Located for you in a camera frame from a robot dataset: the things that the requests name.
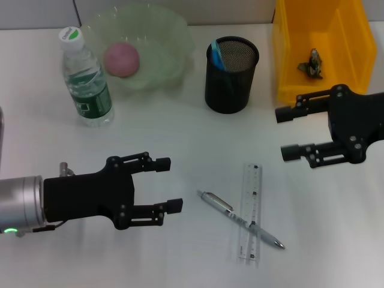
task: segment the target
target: plastic bottle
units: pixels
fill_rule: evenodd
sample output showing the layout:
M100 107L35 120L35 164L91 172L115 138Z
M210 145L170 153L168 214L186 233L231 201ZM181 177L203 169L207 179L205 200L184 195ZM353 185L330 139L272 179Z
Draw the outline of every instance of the plastic bottle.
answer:
M90 127L111 122L114 112L104 71L85 46L81 30L64 28L59 38L64 52L62 73L81 119Z

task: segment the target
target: bottle label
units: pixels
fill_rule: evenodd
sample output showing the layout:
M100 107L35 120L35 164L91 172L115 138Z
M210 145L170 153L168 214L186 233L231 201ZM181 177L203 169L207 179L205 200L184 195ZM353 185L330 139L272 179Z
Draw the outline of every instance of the bottle label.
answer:
M77 112L84 118L100 118L108 113L112 107L107 84L99 94L90 97L71 96Z

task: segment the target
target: green indicator light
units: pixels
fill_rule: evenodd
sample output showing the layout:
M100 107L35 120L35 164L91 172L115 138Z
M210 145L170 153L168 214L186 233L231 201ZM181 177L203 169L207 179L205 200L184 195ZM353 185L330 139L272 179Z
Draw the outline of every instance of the green indicator light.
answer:
M15 228L8 228L4 230L4 233L16 233L16 232L17 232L17 229Z

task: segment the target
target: white bottle cap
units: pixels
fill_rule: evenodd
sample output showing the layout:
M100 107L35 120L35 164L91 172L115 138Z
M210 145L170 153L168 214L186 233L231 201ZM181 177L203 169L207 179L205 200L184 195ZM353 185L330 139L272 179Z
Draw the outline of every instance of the white bottle cap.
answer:
M77 27L66 27L59 33L61 49L66 52L81 50L84 46L84 37Z

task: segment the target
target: silver pen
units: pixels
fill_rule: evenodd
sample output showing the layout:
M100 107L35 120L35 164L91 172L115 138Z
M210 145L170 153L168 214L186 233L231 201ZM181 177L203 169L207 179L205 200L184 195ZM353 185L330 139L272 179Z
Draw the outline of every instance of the silver pen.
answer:
M208 204L215 207L225 215L227 215L229 218L233 219L235 222L240 224L242 227L246 228L249 232L257 235L259 234L261 239L265 241L266 243L276 246L280 249L285 249L286 247L278 240L276 237L269 234L267 231L262 229L257 224L250 224L249 222L245 221L243 218L237 216L233 212L233 208L228 205L226 202L222 201L219 197L217 197L215 194L210 192L202 192L200 190L197 191L198 195Z

